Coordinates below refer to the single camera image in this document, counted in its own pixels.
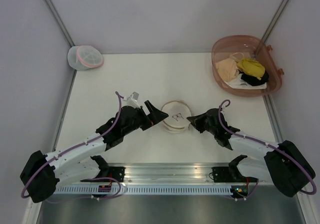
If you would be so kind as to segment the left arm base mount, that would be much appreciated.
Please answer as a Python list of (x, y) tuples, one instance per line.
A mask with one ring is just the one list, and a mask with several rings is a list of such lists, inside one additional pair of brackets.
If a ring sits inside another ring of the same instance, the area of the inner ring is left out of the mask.
[(124, 181), (125, 167), (109, 166), (105, 159), (100, 155), (91, 156), (90, 160), (97, 164), (99, 169), (98, 174), (91, 179), (83, 179), (81, 182), (113, 182), (113, 180), (106, 179), (106, 177), (113, 178), (118, 182)]

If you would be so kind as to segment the beige round mesh laundry bag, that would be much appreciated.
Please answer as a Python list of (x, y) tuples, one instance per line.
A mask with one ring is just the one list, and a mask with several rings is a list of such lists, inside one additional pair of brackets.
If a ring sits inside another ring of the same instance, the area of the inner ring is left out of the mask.
[(191, 108), (183, 100), (171, 100), (166, 102), (162, 112), (168, 114), (168, 118), (163, 121), (166, 131), (170, 133), (181, 133), (189, 130), (190, 122), (188, 117), (193, 116)]

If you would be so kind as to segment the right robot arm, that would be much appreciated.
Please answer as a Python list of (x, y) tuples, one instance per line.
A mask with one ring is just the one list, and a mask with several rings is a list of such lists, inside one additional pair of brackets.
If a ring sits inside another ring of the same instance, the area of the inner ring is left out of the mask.
[(287, 197), (293, 197), (307, 184), (312, 185), (309, 194), (316, 193), (316, 173), (293, 142), (267, 142), (248, 136), (229, 126), (217, 108), (187, 119), (199, 133), (208, 132), (221, 147), (240, 153), (228, 164), (231, 180), (250, 177), (270, 182)]

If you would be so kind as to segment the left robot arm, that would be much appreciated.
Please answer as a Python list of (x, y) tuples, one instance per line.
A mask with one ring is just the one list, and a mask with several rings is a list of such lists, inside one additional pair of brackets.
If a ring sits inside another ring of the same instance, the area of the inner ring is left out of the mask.
[(46, 154), (40, 150), (32, 153), (20, 174), (24, 184), (21, 197), (29, 197), (34, 203), (39, 203), (64, 185), (90, 179), (107, 180), (109, 166), (100, 153), (116, 147), (133, 131), (145, 131), (168, 118), (167, 113), (150, 101), (145, 101), (145, 105), (149, 114), (143, 107), (120, 106), (115, 117), (68, 149)]

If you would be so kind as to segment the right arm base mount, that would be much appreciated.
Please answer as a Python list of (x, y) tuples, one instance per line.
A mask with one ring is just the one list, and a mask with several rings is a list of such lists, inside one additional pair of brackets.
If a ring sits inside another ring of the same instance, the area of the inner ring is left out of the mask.
[(240, 155), (233, 159), (227, 166), (212, 167), (209, 177), (214, 183), (247, 183), (247, 178), (240, 174), (238, 170), (238, 164), (245, 158), (247, 158), (246, 155)]

